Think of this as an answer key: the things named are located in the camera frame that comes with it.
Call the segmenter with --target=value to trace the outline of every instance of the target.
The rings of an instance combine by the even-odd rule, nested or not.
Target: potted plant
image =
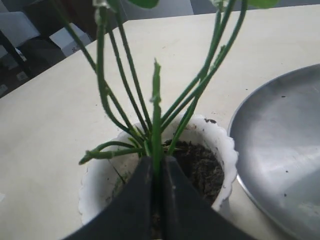
[[[158,3],[158,0],[129,1],[142,8],[153,8]],[[101,212],[121,190],[122,186],[129,181],[139,159],[143,156],[152,157],[156,181],[160,178],[160,165],[164,156],[174,156],[185,175],[203,198],[212,204],[214,210],[224,217],[228,217],[228,197],[231,194],[232,182],[237,175],[238,154],[234,150],[233,140],[227,136],[227,132],[223,128],[217,125],[216,121],[201,115],[194,115],[194,111],[199,98],[231,49],[244,21],[248,4],[268,8],[274,5],[276,0],[241,0],[241,10],[236,25],[226,44],[222,45],[220,41],[236,0],[211,0],[211,2],[216,6],[217,12],[205,62],[198,74],[164,114],[162,114],[160,107],[161,66],[155,60],[150,99],[153,103],[152,115],[147,111],[139,85],[119,13],[118,0],[93,0],[93,5],[96,7],[95,21],[97,23],[96,62],[65,18],[62,17],[62,14],[59,14],[66,29],[80,46],[97,75],[97,85],[104,111],[112,122],[123,130],[113,140],[86,151],[85,156],[79,162],[82,165],[94,159],[82,179],[82,188],[79,193],[79,210],[82,213],[84,224]],[[108,25],[111,12],[113,12],[118,24],[138,100],[134,98],[132,89],[129,87],[118,45]],[[106,33],[109,35],[124,88],[139,123],[133,124],[129,121],[117,95],[108,85],[108,79],[105,79],[104,42]],[[122,120],[115,116],[110,108],[110,103],[114,104]],[[157,225],[156,213],[154,224]]]

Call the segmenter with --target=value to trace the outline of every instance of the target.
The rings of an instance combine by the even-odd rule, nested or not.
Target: soil
[[[173,156],[193,187],[212,205],[224,181],[224,171],[214,153],[202,145],[178,142]],[[160,217],[156,213],[152,216],[151,239],[161,239]]]

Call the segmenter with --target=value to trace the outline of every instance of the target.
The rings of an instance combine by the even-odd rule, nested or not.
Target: white pot
[[[162,134],[162,141],[172,139],[178,124],[183,115],[178,115]],[[112,141],[128,141],[129,135],[125,132]],[[216,156],[224,172],[223,185],[212,208],[225,218],[229,217],[229,196],[232,191],[232,183],[236,179],[236,163],[238,153],[234,150],[234,141],[227,135],[224,128],[218,126],[215,121],[208,120],[201,115],[192,116],[180,139],[181,141],[201,144],[210,149]],[[121,147],[110,146],[105,150],[117,150]],[[118,156],[110,160],[110,163],[119,171],[125,174],[133,173],[137,164],[138,156],[130,154]],[[82,178],[82,187],[79,191],[79,211],[82,214],[82,223],[85,225],[99,214],[112,198],[112,192],[118,175],[108,160],[94,159],[88,164],[87,173]]]

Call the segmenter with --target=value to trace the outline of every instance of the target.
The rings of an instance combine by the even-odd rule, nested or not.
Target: table surface
[[[227,128],[237,107],[259,86],[319,63],[319,12],[320,5],[248,11],[195,112]],[[230,23],[238,14],[231,15]],[[124,24],[146,98],[151,96],[156,57],[162,65],[162,108],[174,101],[204,62],[214,18],[206,14]],[[118,30],[114,33],[119,40]],[[87,49],[95,56],[96,43]],[[136,122],[108,39],[106,49],[106,79]],[[95,74],[81,52],[1,98],[0,239],[54,240],[78,229],[78,191],[86,171],[78,161],[85,150],[119,132],[104,114]],[[255,238],[290,239],[254,206],[237,181],[230,206],[232,222]]]

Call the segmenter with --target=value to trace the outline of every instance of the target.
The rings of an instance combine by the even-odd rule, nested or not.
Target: silver metal tray
[[[251,200],[296,239],[320,240],[320,64],[256,90],[229,134]]]

